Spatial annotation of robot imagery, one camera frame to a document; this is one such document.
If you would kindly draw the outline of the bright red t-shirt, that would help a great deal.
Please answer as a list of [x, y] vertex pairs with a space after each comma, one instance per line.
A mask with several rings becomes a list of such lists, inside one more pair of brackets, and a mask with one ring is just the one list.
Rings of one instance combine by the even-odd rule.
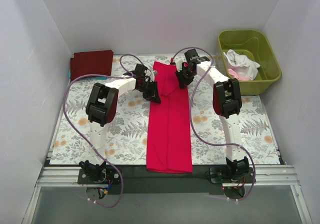
[[161, 103], [150, 103], [146, 168], [162, 173], [191, 173], [189, 93], [179, 87], [176, 68], [155, 62]]

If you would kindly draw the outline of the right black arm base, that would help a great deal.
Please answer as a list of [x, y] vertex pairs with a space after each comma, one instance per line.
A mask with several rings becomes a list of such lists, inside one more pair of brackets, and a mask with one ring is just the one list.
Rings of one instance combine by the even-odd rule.
[[212, 165], [205, 171], [206, 179], [212, 184], [241, 184], [252, 183], [253, 169], [250, 167], [246, 172], [232, 173], [227, 165]]

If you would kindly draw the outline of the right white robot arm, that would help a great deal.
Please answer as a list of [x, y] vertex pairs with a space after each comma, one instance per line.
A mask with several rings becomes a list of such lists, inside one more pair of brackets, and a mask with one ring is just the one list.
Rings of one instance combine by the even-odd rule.
[[226, 141], [226, 176], [231, 182], [239, 182], [249, 169], [250, 156], [242, 145], [240, 134], [242, 99], [239, 81], [222, 74], [215, 67], [214, 57], [201, 57], [196, 48], [186, 48], [185, 60], [178, 60], [176, 56], [174, 54], [170, 64], [176, 67], [180, 88], [187, 87], [196, 75], [200, 76], [198, 85], [205, 80], [213, 88], [212, 106], [221, 120]]

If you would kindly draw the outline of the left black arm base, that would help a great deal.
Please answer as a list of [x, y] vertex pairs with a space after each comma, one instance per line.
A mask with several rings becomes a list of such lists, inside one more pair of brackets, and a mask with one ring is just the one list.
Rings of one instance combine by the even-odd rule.
[[105, 163], [92, 164], [88, 161], [79, 163], [78, 184], [120, 184], [120, 174]]

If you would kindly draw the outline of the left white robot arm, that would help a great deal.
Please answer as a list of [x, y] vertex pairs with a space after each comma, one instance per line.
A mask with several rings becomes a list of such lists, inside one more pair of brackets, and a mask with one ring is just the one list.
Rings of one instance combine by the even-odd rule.
[[107, 176], [106, 171], [99, 166], [104, 163], [106, 157], [106, 137], [109, 124], [116, 115], [118, 98], [129, 91], [138, 90], [142, 92], [144, 99], [160, 103], [158, 84], [155, 80], [157, 74], [157, 71], [137, 64], [131, 73], [127, 72], [106, 84], [94, 84], [85, 110], [90, 122], [91, 149], [86, 161], [79, 163], [81, 168], [95, 166], [89, 172], [89, 178], [94, 183], [103, 183]]

